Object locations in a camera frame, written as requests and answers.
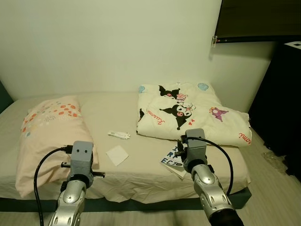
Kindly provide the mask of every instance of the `book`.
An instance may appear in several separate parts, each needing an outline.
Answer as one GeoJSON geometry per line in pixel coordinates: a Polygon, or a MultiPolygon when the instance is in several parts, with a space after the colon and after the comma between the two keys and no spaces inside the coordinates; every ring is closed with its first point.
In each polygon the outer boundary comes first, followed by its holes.
{"type": "Polygon", "coordinates": [[[176,157],[175,156],[175,152],[177,152],[178,147],[175,146],[171,151],[169,151],[167,153],[167,155],[165,155],[162,160],[161,163],[172,173],[174,173],[175,175],[177,175],[180,179],[183,179],[186,171],[184,169],[181,157],[176,157]]]}

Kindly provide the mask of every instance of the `cartoon print blanket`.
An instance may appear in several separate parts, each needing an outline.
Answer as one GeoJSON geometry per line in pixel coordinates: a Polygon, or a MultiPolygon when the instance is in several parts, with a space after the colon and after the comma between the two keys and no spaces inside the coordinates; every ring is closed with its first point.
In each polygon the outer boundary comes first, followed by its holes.
{"type": "Polygon", "coordinates": [[[137,133],[176,140],[187,129],[202,128],[220,145],[250,145],[249,115],[223,107],[206,83],[139,87],[137,133]]]}

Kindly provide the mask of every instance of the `white tissue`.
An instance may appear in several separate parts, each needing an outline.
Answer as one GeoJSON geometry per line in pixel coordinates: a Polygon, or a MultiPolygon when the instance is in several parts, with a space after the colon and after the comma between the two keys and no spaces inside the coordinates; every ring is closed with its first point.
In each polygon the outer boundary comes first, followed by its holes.
{"type": "Polygon", "coordinates": [[[108,157],[111,159],[111,161],[114,163],[115,166],[121,164],[128,157],[128,154],[120,145],[107,151],[106,154],[108,155],[108,157]]]}

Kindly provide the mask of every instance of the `dark gray bed frame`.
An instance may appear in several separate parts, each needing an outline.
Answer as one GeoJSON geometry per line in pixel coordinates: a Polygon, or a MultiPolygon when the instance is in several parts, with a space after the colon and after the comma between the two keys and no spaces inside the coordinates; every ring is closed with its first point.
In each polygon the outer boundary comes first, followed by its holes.
{"type": "Polygon", "coordinates": [[[13,99],[10,97],[2,82],[0,81],[0,113],[3,112],[13,102],[13,99]]]}
{"type": "MultiPolygon", "coordinates": [[[[229,195],[235,209],[241,209],[252,196],[246,187],[243,190],[229,195]]],[[[54,212],[56,200],[41,200],[43,212],[54,212]]],[[[135,200],[124,202],[111,202],[105,198],[86,199],[84,212],[108,211],[163,211],[163,210],[202,210],[199,198],[178,199],[144,204],[135,200]]],[[[2,212],[37,212],[35,200],[16,200],[0,198],[0,211],[2,212]]]]}

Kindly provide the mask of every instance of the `black cartoon character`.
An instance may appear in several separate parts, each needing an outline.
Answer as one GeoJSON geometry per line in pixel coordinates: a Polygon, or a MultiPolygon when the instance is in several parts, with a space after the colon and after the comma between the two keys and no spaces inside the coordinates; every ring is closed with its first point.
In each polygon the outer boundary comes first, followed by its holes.
{"type": "Polygon", "coordinates": [[[177,130],[180,130],[180,127],[186,122],[186,119],[188,119],[192,115],[191,111],[195,109],[195,106],[193,105],[190,106],[180,102],[177,102],[177,104],[180,105],[174,105],[171,108],[160,109],[160,110],[165,111],[168,114],[172,114],[176,118],[178,123],[177,130]]]}
{"type": "Polygon", "coordinates": [[[162,97],[170,97],[170,98],[175,99],[175,100],[177,99],[177,95],[179,94],[179,90],[180,90],[180,88],[169,91],[169,90],[165,90],[165,88],[163,86],[159,86],[160,95],[162,97]]]}
{"type": "Polygon", "coordinates": [[[141,120],[141,118],[144,116],[144,112],[142,111],[142,109],[140,108],[139,110],[139,114],[140,114],[140,118],[139,118],[139,121],[141,120]]]}

